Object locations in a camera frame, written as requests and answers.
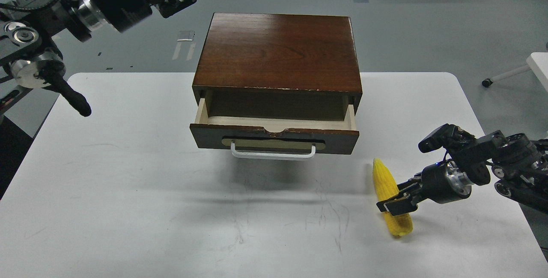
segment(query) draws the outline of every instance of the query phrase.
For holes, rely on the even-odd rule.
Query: white table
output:
[[[544,89],[548,91],[548,52],[533,52],[526,61]]]
[[[548,264],[518,204],[492,185],[426,200],[393,239],[370,166],[403,182],[444,153],[417,143],[446,122],[483,132],[447,73],[363,73],[352,155],[237,159],[198,149],[192,74],[70,79],[0,202],[3,277],[531,277]]]

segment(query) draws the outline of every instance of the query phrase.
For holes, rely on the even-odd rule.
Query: drawer handle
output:
[[[230,143],[230,151],[237,158],[250,159],[275,159],[275,160],[308,160],[316,154],[316,145],[312,144],[310,153],[307,154],[288,154],[276,152],[241,152],[236,149],[234,141]]]

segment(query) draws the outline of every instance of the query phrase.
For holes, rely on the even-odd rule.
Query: black robotic arm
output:
[[[476,139],[458,126],[445,124],[419,143],[423,153],[441,147],[451,158],[399,184],[398,195],[377,203],[381,212],[394,216],[413,212],[427,198],[437,203],[466,199],[473,184],[489,184],[490,165],[500,179],[495,183],[499,194],[548,213],[548,140],[529,141],[524,134],[506,138],[500,131]]]
[[[91,108],[80,93],[63,80],[63,55],[51,37],[69,30],[78,40],[90,39],[103,24],[124,32],[152,14],[164,17],[196,0],[14,0],[0,4],[0,66],[18,86],[0,99],[0,115],[29,92],[43,87],[60,93],[82,116]]]

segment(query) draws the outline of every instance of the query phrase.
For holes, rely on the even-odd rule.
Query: corn cob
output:
[[[378,200],[386,200],[399,193],[394,177],[378,158],[373,160],[373,183]],[[409,214],[392,216],[389,212],[384,212],[382,215],[393,236],[402,237],[413,231],[413,221]]]

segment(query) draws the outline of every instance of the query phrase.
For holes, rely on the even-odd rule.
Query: drawer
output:
[[[354,105],[340,96],[209,93],[190,125],[199,148],[351,154],[360,133]]]
[[[192,90],[200,148],[350,154],[360,135],[348,17],[215,13]]]

